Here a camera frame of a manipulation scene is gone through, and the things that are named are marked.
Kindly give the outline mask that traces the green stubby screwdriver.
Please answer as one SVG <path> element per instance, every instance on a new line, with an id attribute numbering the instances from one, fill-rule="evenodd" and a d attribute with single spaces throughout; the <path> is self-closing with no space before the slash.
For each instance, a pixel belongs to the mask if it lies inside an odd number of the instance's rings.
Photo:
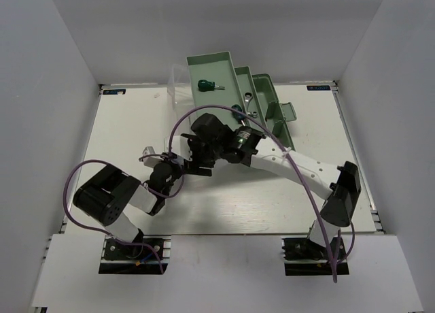
<path id="1" fill-rule="evenodd" d="M 231 108 L 233 109 L 232 116 L 234 117 L 234 119 L 242 126 L 245 126 L 245 117 L 243 115 L 244 111 L 242 107 L 238 104 L 234 104 L 231 106 Z"/>
<path id="2" fill-rule="evenodd" d="M 200 92 L 208 92 L 213 90 L 224 90 L 224 86 L 219 86 L 213 81 L 199 80 L 197 83 L 198 90 Z"/>

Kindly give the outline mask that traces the large silver ratchet wrench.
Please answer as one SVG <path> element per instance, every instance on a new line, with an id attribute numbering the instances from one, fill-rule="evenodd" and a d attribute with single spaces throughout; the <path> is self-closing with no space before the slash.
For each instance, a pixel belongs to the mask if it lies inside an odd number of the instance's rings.
<path id="1" fill-rule="evenodd" d="M 243 99 L 244 99 L 244 108 L 245 108 L 246 112 L 249 111 L 249 105 L 250 105 L 253 98 L 254 98 L 254 96 L 251 92 L 246 92 L 244 94 Z"/>

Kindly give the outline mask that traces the green plastic toolbox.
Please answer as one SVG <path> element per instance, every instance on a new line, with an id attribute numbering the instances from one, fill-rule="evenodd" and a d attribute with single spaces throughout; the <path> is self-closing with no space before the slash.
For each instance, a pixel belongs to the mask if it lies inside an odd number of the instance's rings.
<path id="1" fill-rule="evenodd" d="M 288 123 L 296 120 L 296 112 L 290 102 L 281 103 L 267 73 L 251 74 L 248 66 L 235 67 L 229 52 L 217 52 L 189 56 L 185 65 L 174 64 L 167 84 L 176 119 L 201 105 L 238 104 L 243 111 L 256 111 L 255 121 L 266 127 L 285 147 L 294 147 Z M 213 81 L 224 90 L 200 92 L 199 80 Z M 243 96 L 254 96 L 249 111 L 244 108 Z"/>

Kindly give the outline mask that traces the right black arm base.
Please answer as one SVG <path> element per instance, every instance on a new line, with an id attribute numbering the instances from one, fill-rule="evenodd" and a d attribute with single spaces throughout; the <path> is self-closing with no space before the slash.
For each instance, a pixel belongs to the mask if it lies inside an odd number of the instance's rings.
<path id="1" fill-rule="evenodd" d="M 286 276 L 331 276 L 327 250 L 306 237 L 282 239 Z"/>

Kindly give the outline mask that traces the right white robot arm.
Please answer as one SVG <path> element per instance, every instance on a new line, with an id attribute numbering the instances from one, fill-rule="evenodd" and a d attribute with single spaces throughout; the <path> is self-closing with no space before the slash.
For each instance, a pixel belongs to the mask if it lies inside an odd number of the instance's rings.
<path id="1" fill-rule="evenodd" d="M 321 258 L 330 252 L 338 231 L 351 224 L 361 193 L 358 166 L 341 166 L 316 161 L 291 148 L 280 148 L 265 133 L 241 126 L 232 130 L 210 113 L 199 116 L 191 126 L 188 144 L 195 163 L 208 166 L 218 159 L 260 169 L 308 186 L 310 194 L 324 200 L 307 240 L 300 246 Z"/>

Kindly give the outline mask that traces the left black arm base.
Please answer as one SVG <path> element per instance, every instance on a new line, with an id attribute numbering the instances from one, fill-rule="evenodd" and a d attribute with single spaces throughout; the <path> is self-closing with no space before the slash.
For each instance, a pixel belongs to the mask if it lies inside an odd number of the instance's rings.
<path id="1" fill-rule="evenodd" d="M 158 259 L 147 246 L 125 246 L 111 238 L 103 242 L 99 274 L 101 275 L 160 275 L 165 272 L 170 258 L 169 236 L 144 237 L 143 243 L 151 246 Z"/>

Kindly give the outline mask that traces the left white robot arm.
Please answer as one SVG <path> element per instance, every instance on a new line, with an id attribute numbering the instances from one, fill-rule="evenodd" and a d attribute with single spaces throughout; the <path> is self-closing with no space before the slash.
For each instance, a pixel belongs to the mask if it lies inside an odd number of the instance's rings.
<path id="1" fill-rule="evenodd" d="M 143 236 L 124 213 L 131 205 L 154 216 L 166 204 L 176 180 L 183 176 L 180 165 L 168 159 L 157 162 L 145 182 L 105 163 L 73 196 L 73 204 L 95 219 L 103 230 L 121 240 L 120 250 L 130 258 L 143 252 Z"/>

